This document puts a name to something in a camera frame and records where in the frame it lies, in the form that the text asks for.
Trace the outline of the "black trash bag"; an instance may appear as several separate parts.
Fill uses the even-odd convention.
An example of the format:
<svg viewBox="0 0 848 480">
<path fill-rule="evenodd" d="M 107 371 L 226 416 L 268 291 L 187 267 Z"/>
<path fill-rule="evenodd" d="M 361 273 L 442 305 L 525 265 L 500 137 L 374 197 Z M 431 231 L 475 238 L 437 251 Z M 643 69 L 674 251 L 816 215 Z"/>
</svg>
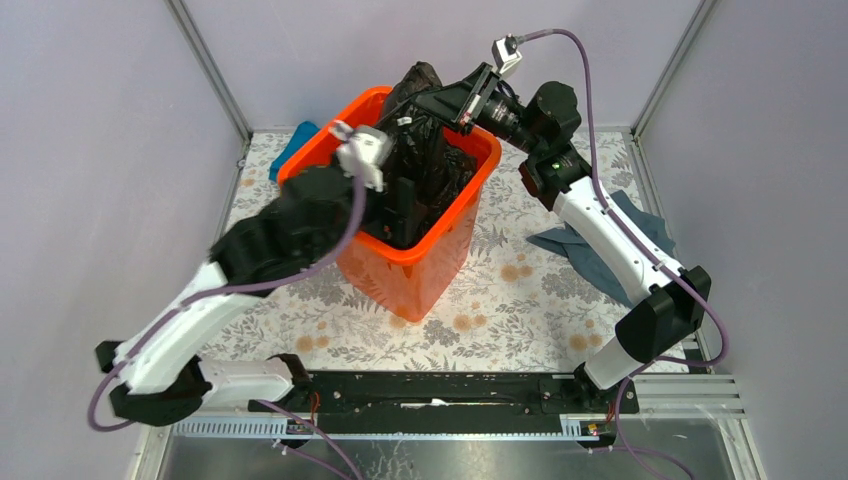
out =
<svg viewBox="0 0 848 480">
<path fill-rule="evenodd" d="M 477 169 L 474 157 L 447 141 L 438 119 L 409 100 L 441 86 L 430 63 L 416 62 L 385 98 L 377 123 L 395 138 L 384 178 L 407 178 L 415 184 L 416 208 L 423 213 L 413 228 L 416 241 L 441 218 Z"/>
</svg>

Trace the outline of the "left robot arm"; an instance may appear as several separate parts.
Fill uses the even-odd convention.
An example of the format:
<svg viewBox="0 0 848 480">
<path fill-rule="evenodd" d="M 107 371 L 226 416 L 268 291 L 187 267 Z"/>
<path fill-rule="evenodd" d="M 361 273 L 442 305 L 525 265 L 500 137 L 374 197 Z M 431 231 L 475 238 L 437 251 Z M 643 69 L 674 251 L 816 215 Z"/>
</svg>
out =
<svg viewBox="0 0 848 480">
<path fill-rule="evenodd" d="M 234 224 L 157 319 L 130 339 L 96 347 L 104 377 L 95 397 L 108 400 L 116 427 L 167 426 L 213 405 L 304 407 L 311 387 L 296 356 L 213 362 L 200 350 L 274 291 L 335 263 L 375 219 L 384 190 L 382 172 L 362 162 L 312 166 Z"/>
</svg>

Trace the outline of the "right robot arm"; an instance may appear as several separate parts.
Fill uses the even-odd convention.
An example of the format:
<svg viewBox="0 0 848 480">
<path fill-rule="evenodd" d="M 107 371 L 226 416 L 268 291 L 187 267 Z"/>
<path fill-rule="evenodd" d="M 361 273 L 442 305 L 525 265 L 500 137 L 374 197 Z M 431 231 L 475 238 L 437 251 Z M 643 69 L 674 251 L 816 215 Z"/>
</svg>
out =
<svg viewBox="0 0 848 480">
<path fill-rule="evenodd" d="M 414 94 L 411 102 L 456 133 L 478 126 L 527 153 L 519 172 L 528 193 L 587 241 L 632 303 L 614 338 L 576 369 L 579 407 L 601 410 L 621 380 L 701 327 L 709 275 L 664 252 L 605 191 L 594 163 L 572 143 L 581 124 L 572 87 L 548 81 L 522 105 L 483 63 L 463 80 Z"/>
</svg>

